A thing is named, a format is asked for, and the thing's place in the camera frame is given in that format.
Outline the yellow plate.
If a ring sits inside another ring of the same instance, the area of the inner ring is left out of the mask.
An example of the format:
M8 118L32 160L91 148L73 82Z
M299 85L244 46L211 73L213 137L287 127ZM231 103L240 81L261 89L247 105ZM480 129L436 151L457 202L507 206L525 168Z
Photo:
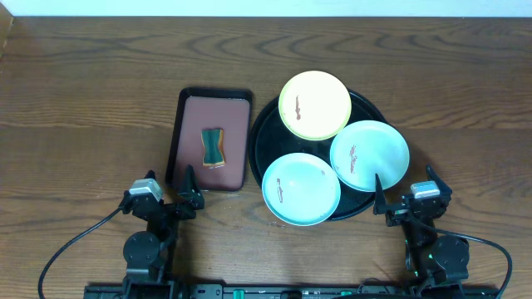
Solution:
M326 140L347 124L352 102L345 85L324 71L305 71L292 77L278 98L285 127L304 140Z

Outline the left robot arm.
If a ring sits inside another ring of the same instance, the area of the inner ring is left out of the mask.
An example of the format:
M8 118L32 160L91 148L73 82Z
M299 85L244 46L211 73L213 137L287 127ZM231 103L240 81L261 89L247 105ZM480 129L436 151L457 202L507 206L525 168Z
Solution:
M173 259L181 221L196 217L204 208L204 198L196 184L192 166L185 169L182 200L165 203L163 189L149 171L143 179L136 180L125 191L119 207L124 214L147 222L146 229L132 234L125 242L123 256L126 276L121 298L185 299L190 297L190 287L173 275Z

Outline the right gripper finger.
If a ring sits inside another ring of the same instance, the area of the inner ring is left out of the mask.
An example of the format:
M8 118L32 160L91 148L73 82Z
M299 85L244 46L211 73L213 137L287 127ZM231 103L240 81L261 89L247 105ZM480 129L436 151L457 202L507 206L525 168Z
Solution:
M382 183L378 174L375 174L375 199L373 205L373 214L386 214L389 213L390 207L387 205Z
M428 164L426 166L427 178L434 181L441 195L452 195L452 189L440 178L436 171Z

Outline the orange green sponge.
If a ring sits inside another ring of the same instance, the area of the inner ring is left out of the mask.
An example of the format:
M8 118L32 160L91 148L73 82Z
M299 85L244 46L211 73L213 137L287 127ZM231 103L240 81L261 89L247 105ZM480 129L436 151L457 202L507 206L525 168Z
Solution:
M204 148L203 166L205 168L224 166L224 131L220 128L202 130L201 141Z

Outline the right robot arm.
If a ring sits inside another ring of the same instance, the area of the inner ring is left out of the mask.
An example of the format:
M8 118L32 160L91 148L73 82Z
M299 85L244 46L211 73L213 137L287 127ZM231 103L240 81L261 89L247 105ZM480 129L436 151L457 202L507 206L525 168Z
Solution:
M400 226L405 234L406 269L416 280L409 285L415 297L428 295L431 289L443 294L458 288L468 276L469 243L460 237L438 233L434 221L446 211L452 190L426 166L427 180L411 186L401 202L387 204L382 181L375 176L373 213L383 214L388 227Z

